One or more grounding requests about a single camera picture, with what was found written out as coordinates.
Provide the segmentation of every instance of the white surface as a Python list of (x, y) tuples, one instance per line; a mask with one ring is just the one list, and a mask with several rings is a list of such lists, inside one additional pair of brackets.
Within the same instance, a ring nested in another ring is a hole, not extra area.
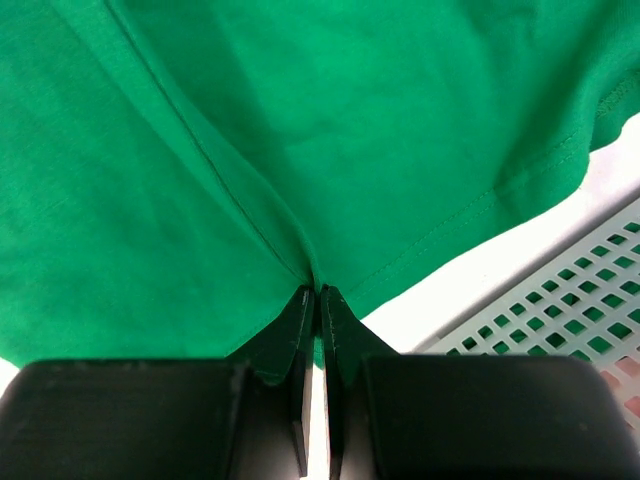
[(409, 352), (639, 187), (640, 115), (636, 115), (618, 140), (591, 154), (585, 180), (568, 199), (455, 258), (363, 322), (396, 350)]

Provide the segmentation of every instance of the green garment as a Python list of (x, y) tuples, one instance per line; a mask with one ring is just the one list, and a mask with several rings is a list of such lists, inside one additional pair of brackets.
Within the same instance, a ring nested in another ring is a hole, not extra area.
[(224, 355), (300, 284), (363, 316), (638, 110), (638, 0), (3, 0), (0, 356)]

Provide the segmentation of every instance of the green cloth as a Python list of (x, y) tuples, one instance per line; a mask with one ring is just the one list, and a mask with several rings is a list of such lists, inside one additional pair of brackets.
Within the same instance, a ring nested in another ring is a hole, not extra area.
[(300, 284), (363, 316), (638, 110), (638, 0), (3, 0), (0, 356), (224, 355)]

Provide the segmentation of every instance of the green fabric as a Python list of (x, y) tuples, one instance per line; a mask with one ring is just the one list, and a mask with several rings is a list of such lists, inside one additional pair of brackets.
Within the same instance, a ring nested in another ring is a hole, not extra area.
[(365, 315), (638, 110), (637, 0), (3, 0), (0, 356), (224, 355), (300, 284)]

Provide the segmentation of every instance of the perforated basket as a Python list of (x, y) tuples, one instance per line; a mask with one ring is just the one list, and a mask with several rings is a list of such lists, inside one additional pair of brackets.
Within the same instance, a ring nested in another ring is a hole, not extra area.
[(429, 344), (420, 351), (590, 361), (640, 447), (640, 200)]

